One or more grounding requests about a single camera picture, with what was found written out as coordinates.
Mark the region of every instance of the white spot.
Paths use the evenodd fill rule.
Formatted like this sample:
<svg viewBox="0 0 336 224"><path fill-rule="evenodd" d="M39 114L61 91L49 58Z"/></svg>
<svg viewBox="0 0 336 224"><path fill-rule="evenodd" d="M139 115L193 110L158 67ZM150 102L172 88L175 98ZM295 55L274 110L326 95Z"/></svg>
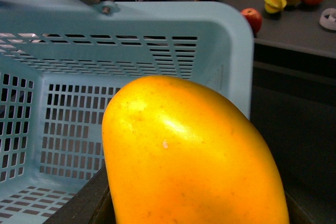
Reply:
<svg viewBox="0 0 336 224"><path fill-rule="evenodd" d="M168 143L167 143L166 140L164 140L164 141L162 142L162 146L163 146L163 148L165 148L165 149L168 148Z"/></svg>

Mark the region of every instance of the papaya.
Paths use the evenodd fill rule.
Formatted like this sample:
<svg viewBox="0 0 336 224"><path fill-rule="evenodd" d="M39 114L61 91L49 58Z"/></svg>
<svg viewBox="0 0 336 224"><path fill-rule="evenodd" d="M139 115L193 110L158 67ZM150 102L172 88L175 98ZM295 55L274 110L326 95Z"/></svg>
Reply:
<svg viewBox="0 0 336 224"><path fill-rule="evenodd" d="M288 224L263 137L227 98L146 76L109 102L102 141L117 224Z"/></svg>

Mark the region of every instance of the yellow papaya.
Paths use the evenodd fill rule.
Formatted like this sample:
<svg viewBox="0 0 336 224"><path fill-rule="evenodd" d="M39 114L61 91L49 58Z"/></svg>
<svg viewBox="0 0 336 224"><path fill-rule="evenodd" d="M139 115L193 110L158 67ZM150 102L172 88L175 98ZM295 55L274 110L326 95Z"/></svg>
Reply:
<svg viewBox="0 0 336 224"><path fill-rule="evenodd" d="M140 77L109 102L103 149L118 224L288 224L281 178L250 121L219 93Z"/></svg>

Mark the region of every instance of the apple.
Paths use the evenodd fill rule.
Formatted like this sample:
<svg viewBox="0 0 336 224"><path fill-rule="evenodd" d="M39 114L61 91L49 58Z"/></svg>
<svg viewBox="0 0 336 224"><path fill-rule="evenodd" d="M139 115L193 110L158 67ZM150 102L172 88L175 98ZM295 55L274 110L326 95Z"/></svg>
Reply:
<svg viewBox="0 0 336 224"><path fill-rule="evenodd" d="M240 12L249 22L252 31L254 34L259 32L261 29L261 24L262 24L262 16L260 12L255 10L254 8L246 8Z"/></svg>

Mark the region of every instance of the shopping basket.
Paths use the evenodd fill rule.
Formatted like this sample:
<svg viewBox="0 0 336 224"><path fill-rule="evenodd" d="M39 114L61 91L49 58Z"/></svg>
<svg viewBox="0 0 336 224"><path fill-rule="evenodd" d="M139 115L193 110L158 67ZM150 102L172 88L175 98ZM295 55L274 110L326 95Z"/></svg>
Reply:
<svg viewBox="0 0 336 224"><path fill-rule="evenodd" d="M104 165L104 110L135 78L201 83L249 117L253 35L228 5L0 0L0 17L0 223L44 222Z"/></svg>

